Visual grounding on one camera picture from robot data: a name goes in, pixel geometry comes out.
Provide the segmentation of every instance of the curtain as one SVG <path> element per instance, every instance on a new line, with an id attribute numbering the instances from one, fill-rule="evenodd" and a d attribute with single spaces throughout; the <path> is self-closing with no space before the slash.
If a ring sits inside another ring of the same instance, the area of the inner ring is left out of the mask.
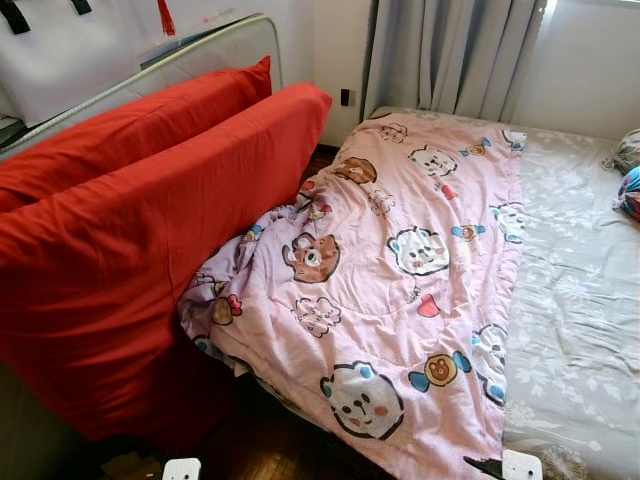
<path id="1" fill-rule="evenodd" d="M 546 1 L 376 3 L 363 118 L 389 105 L 509 121 Z"/>

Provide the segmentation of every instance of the wooden floor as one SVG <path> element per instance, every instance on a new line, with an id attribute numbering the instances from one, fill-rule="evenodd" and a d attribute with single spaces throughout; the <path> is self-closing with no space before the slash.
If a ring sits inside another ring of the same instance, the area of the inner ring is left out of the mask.
<path id="1" fill-rule="evenodd" d="M 334 156 L 331 150 L 316 152 L 303 178 L 329 165 Z M 289 412 L 251 376 L 237 382 L 238 407 L 196 452 L 202 480 L 393 478 L 336 436 Z"/>

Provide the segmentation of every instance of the red pillowcase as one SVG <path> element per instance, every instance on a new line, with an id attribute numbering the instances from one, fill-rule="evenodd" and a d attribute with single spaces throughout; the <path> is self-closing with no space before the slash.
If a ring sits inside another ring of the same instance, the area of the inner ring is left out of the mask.
<path id="1" fill-rule="evenodd" d="M 0 359 L 91 439 L 192 444 L 226 412 L 227 376 L 176 331 L 176 302 L 211 252 L 293 200 L 330 104 L 292 86 L 0 214 Z"/>
<path id="2" fill-rule="evenodd" d="M 122 168 L 271 95 L 271 61 L 213 72 L 98 115 L 0 163 L 0 212 Z"/>

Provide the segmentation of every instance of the pink comforter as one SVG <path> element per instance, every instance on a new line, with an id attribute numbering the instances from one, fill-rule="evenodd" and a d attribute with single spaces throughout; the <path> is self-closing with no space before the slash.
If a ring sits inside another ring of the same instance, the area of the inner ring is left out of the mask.
<path id="1" fill-rule="evenodd" d="M 400 478 L 500 459 L 524 135 L 391 114 L 210 258 L 187 334 Z"/>

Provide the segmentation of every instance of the mattress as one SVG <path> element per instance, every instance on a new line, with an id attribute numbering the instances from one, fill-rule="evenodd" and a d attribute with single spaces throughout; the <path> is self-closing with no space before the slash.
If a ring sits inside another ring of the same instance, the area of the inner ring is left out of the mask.
<path id="1" fill-rule="evenodd" d="M 164 55 L 141 73 L 36 127 L 10 147 L 0 149 L 0 161 L 139 97 L 210 71 L 253 65 L 265 55 L 271 56 L 276 92 L 282 88 L 282 70 L 275 25 L 264 15 L 241 20 Z M 0 392 L 0 479 L 51 478 L 84 441 L 2 364 Z"/>
<path id="2" fill-rule="evenodd" d="M 149 62 L 151 65 L 137 75 L 39 125 L 9 146 L 0 148 L 0 162 L 77 123 L 137 98 L 208 72 L 248 67 L 258 63 L 265 55 L 271 55 L 271 83 L 275 93 L 282 88 L 283 81 L 278 34 L 270 18 L 254 15 L 209 35 L 198 36 L 197 40 Z"/>
<path id="3" fill-rule="evenodd" d="M 442 124 L 500 125 L 432 112 Z M 612 210 L 615 143 L 525 127 L 528 238 L 509 322 L 505 448 L 545 478 L 640 478 L 640 228 Z"/>

